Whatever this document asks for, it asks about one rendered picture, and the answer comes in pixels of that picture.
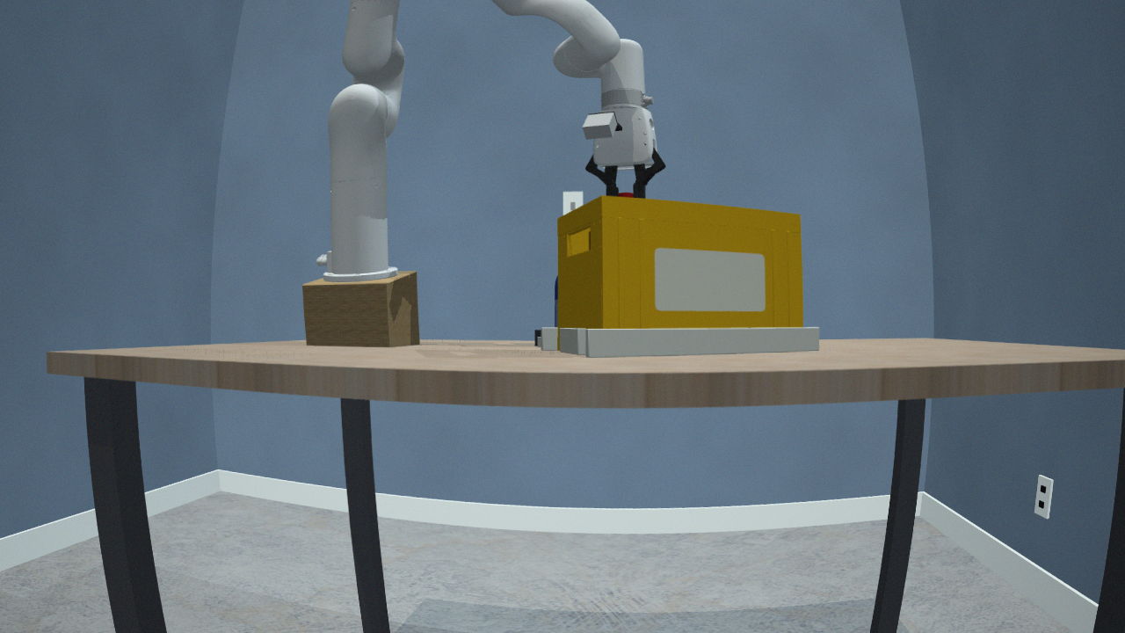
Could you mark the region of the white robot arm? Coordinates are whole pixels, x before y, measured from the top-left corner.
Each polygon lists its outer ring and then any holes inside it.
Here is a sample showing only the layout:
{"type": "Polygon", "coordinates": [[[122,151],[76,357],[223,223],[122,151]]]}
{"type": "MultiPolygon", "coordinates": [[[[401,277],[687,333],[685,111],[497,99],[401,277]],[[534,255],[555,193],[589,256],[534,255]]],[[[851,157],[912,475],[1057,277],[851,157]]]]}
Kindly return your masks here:
{"type": "MultiPolygon", "coordinates": [[[[586,0],[490,0],[510,16],[536,15],[573,33],[552,62],[565,76],[601,76],[601,109],[634,103],[644,94],[644,51],[620,39],[586,0]],[[575,39],[574,39],[574,37],[575,39]],[[577,39],[577,40],[576,40],[577,39]],[[614,58],[615,57],[615,58],[614,58]],[[613,58],[613,60],[612,60],[613,58]]],[[[330,283],[398,275],[388,266],[387,143],[396,127],[404,81],[404,49],[396,38],[399,0],[351,0],[342,60],[352,78],[330,106],[330,226],[332,251],[317,257],[330,283]],[[360,76],[360,79],[359,79],[360,76]],[[387,96],[386,96],[387,94],[387,96]]],[[[588,114],[585,139],[622,132],[615,112],[588,114]]]]}

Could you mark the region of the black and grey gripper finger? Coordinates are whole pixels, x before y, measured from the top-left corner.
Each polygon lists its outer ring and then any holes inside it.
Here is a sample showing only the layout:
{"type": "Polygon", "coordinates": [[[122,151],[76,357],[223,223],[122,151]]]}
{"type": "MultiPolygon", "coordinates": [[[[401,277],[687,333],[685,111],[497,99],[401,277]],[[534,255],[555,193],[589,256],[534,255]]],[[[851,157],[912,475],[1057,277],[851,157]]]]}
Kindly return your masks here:
{"type": "Polygon", "coordinates": [[[606,168],[606,173],[604,173],[602,170],[598,170],[598,166],[595,164],[595,162],[593,160],[593,156],[592,156],[592,159],[590,159],[588,164],[586,165],[585,169],[592,175],[598,177],[598,179],[601,179],[601,181],[603,181],[603,183],[606,184],[606,195],[608,196],[616,196],[618,197],[618,193],[619,193],[619,188],[616,187],[616,169],[618,169],[618,165],[616,165],[616,168],[606,168]]]}
{"type": "Polygon", "coordinates": [[[644,164],[634,164],[634,198],[646,198],[646,196],[644,196],[644,186],[647,186],[651,178],[664,169],[664,161],[654,147],[652,161],[654,164],[651,168],[647,168],[646,170],[644,170],[644,164]]]}

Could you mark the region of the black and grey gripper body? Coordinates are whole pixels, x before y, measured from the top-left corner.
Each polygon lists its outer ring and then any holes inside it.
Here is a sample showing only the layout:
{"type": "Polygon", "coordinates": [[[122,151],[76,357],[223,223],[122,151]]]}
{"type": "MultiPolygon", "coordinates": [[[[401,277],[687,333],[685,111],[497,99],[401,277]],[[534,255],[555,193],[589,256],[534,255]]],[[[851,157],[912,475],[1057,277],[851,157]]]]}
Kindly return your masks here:
{"type": "Polygon", "coordinates": [[[614,132],[611,139],[594,139],[595,164],[604,170],[614,165],[618,165],[616,170],[634,170],[634,164],[646,162],[644,169],[651,168],[652,147],[657,150],[657,141],[650,111],[642,105],[613,103],[604,105],[598,114],[602,112],[615,112],[622,132],[614,132]]]}

